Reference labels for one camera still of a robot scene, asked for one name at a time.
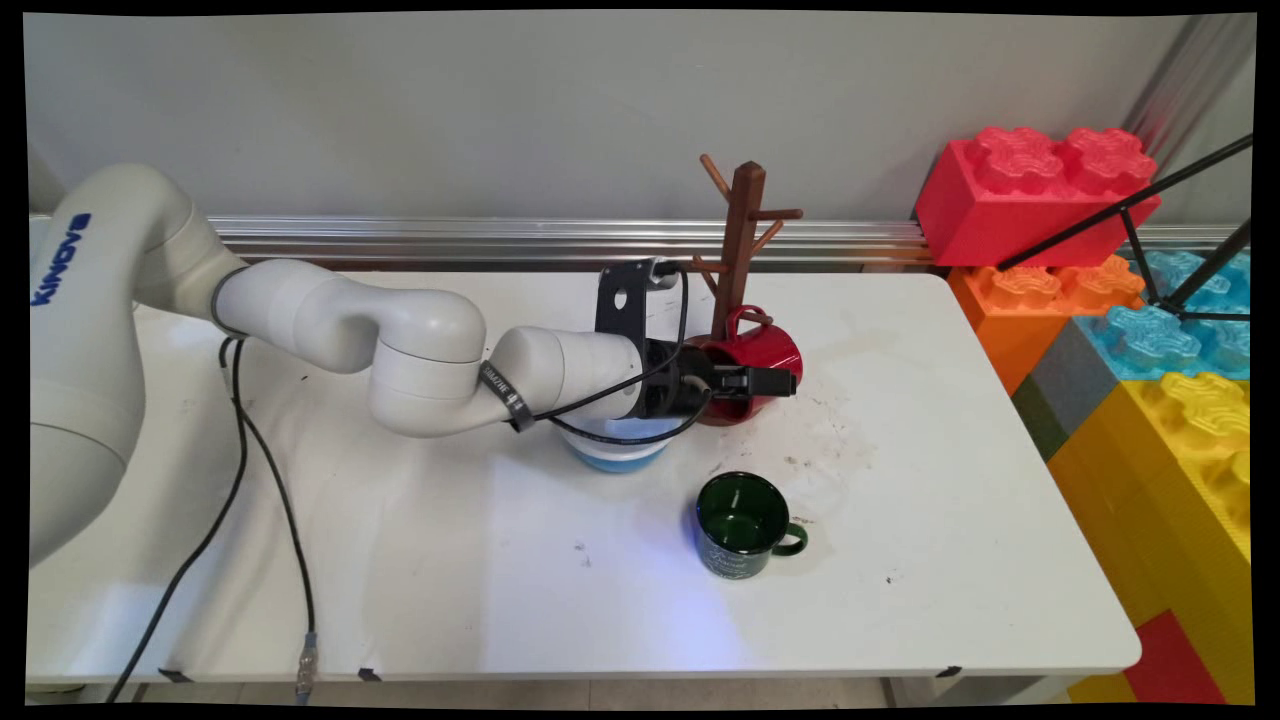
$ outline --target blue and white bowl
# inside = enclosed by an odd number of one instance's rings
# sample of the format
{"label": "blue and white bowl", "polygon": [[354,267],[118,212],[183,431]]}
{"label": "blue and white bowl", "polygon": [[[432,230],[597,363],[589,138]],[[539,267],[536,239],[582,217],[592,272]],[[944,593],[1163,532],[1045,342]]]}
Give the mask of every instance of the blue and white bowl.
{"label": "blue and white bowl", "polygon": [[[622,420],[566,419],[564,421],[598,436],[640,438],[673,430],[684,421],[684,418],[626,418]],[[662,455],[667,443],[675,439],[667,438],[648,445],[612,445],[576,436],[563,428],[558,429],[564,442],[573,451],[573,455],[577,455],[582,462],[605,473],[634,473],[653,462]]]}

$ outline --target white table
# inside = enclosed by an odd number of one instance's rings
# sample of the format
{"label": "white table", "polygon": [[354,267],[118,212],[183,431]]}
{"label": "white table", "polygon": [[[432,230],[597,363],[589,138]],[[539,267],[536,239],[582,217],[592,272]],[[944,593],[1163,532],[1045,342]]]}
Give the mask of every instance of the white table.
{"label": "white table", "polygon": [[[465,293],[489,347],[513,325],[590,329],[594,318],[590,273],[352,277]],[[712,300],[691,279],[694,334]],[[297,511],[319,678],[932,678],[959,666],[964,680],[942,701],[1007,701],[1138,660],[941,279],[760,274],[748,297],[804,352],[799,395],[741,427],[698,425],[632,475],[581,464],[550,425],[394,436],[365,409],[365,373],[329,374],[250,341],[243,392]],[[677,310],[678,291],[650,295],[650,334],[673,337]],[[136,319],[142,436],[108,510],[29,574],[31,683],[114,680],[230,487],[221,336],[146,307]],[[708,573],[691,544],[694,496],[731,469],[773,480],[810,536],[745,582]],[[293,679],[302,591],[256,448],[241,493],[137,679],[159,679],[157,667],[197,682]]]}

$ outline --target blue lego brick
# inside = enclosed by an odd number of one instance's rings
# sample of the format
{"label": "blue lego brick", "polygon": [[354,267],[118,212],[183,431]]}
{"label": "blue lego brick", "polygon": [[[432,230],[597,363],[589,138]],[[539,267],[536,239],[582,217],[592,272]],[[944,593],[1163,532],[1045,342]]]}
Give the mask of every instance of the blue lego brick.
{"label": "blue lego brick", "polygon": [[[1217,309],[1244,315],[1243,305]],[[1183,332],[1201,341],[1201,364],[1233,380],[1249,379],[1249,323],[1244,320],[1185,320]]]}
{"label": "blue lego brick", "polygon": [[[1148,252],[1147,265],[1151,268],[1151,279],[1156,283],[1156,290],[1160,292],[1161,297],[1178,290],[1178,286],[1183,284],[1196,268],[1199,268],[1204,263],[1204,259],[1194,252],[1187,252],[1180,250],[1178,252]],[[1133,272],[1138,273],[1137,261],[1130,261]],[[1192,305],[1199,306],[1206,313],[1212,313],[1212,307],[1222,307],[1225,305],[1233,304],[1230,297],[1231,293],[1231,281],[1222,275],[1221,272],[1215,273],[1204,284],[1197,290],[1190,299],[1187,301],[1187,307],[1190,310]]]}
{"label": "blue lego brick", "polygon": [[1184,332],[1174,315],[1149,305],[1140,310],[1116,306],[1098,318],[1071,318],[1030,378],[1068,436],[1121,380],[1206,372],[1233,380],[1249,379],[1248,323],[1198,323],[1190,329],[1207,342]]}
{"label": "blue lego brick", "polygon": [[1231,261],[1226,264],[1217,274],[1226,278],[1231,283],[1231,290],[1228,291],[1228,296],[1231,302],[1236,305],[1243,305],[1244,310],[1249,310],[1249,255],[1240,252]]}

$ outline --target wooden mug tree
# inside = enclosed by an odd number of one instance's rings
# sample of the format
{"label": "wooden mug tree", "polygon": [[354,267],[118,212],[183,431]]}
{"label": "wooden mug tree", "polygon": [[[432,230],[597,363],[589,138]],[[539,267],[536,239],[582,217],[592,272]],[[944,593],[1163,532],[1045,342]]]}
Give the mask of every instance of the wooden mug tree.
{"label": "wooden mug tree", "polygon": [[[712,315],[710,340],[724,340],[724,318],[730,310],[742,304],[746,292],[746,274],[751,269],[751,258],[764,249],[765,243],[773,240],[782,229],[783,220],[799,220],[804,217],[804,210],[760,210],[760,200],[764,197],[764,168],[746,161],[733,170],[732,187],[724,182],[710,155],[698,158],[707,174],[710,176],[716,188],[728,202],[728,214],[724,217],[724,245],[721,247],[719,263],[708,263],[701,256],[694,255],[690,268],[703,274],[707,287],[716,296],[716,311]],[[760,220],[773,220],[769,229],[756,240],[755,225]],[[717,273],[719,279],[712,278]],[[769,324],[773,318],[758,315],[755,313],[742,313],[744,320]]]}

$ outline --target white wall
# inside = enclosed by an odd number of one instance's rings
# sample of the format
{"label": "white wall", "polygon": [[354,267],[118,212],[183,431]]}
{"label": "white wall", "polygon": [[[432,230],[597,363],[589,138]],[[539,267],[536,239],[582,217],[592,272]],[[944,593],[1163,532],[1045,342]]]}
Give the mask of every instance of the white wall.
{"label": "white wall", "polygon": [[[1253,88],[1257,53],[1240,68],[1166,172],[1187,167],[1253,132]],[[1252,213],[1253,150],[1222,160],[1161,193],[1152,223],[1243,223]]]}
{"label": "white wall", "polygon": [[948,138],[1121,123],[1183,22],[28,14],[27,129],[64,186],[138,160],[211,214],[713,218],[710,152],[768,206],[906,219]]}

